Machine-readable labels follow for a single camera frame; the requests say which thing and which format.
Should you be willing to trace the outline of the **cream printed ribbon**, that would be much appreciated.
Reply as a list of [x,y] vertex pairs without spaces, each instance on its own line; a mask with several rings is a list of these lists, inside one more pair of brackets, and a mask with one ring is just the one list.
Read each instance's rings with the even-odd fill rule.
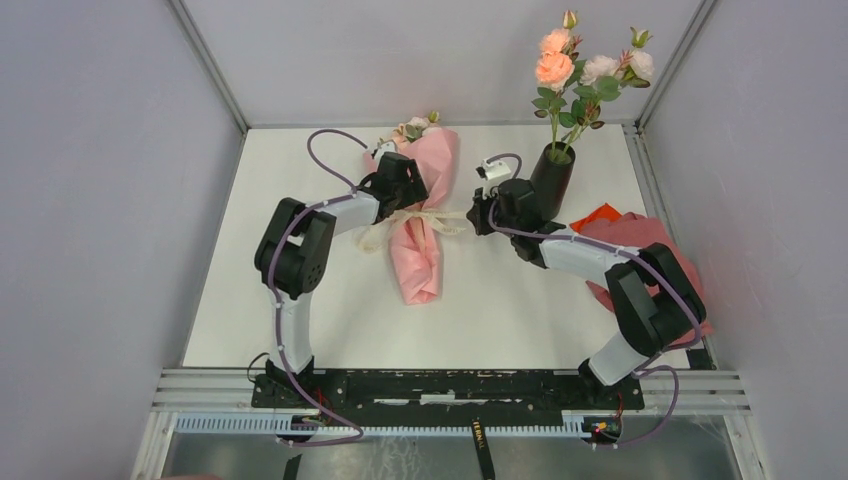
[[374,253],[388,245],[394,234],[403,230],[405,225],[414,219],[421,221],[421,226],[414,227],[411,233],[413,242],[419,249],[426,248],[425,226],[448,236],[458,235],[466,230],[466,227],[463,226],[446,224],[446,221],[464,219],[462,212],[438,209],[404,209],[395,211],[388,219],[378,224],[364,228],[354,237],[355,244],[364,253]]

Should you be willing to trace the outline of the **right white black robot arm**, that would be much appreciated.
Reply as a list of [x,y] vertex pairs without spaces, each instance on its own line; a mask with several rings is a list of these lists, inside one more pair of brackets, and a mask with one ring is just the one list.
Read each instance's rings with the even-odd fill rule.
[[507,236],[523,261],[578,276],[609,294],[618,331],[578,369],[577,392],[585,405],[606,406],[625,377],[686,334],[702,337],[705,306],[669,246],[616,245],[546,220],[523,179],[476,189],[467,218],[478,236]]

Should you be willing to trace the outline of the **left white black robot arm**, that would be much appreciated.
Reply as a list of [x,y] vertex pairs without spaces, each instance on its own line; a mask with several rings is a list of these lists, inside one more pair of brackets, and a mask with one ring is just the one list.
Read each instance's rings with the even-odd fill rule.
[[302,407],[314,394],[313,379],[302,373],[314,363],[309,334],[312,293],[326,273],[334,237],[378,225],[427,198],[416,162],[388,152],[350,193],[312,205],[290,197],[279,201],[254,266],[273,298],[276,348],[286,370],[275,392],[288,406]]

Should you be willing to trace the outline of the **pink paper bouquet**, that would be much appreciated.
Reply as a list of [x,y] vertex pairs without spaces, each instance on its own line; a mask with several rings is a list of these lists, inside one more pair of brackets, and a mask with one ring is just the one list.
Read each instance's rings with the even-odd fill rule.
[[463,231],[458,225],[459,214],[442,208],[455,183],[460,139],[440,120],[440,113],[432,111],[400,123],[389,137],[379,139],[374,152],[363,156],[367,168],[374,171],[376,155],[393,147],[416,162],[428,193],[426,200],[392,214],[357,240],[364,252],[388,249],[400,295],[407,305],[426,304],[439,297],[443,261],[438,237]]

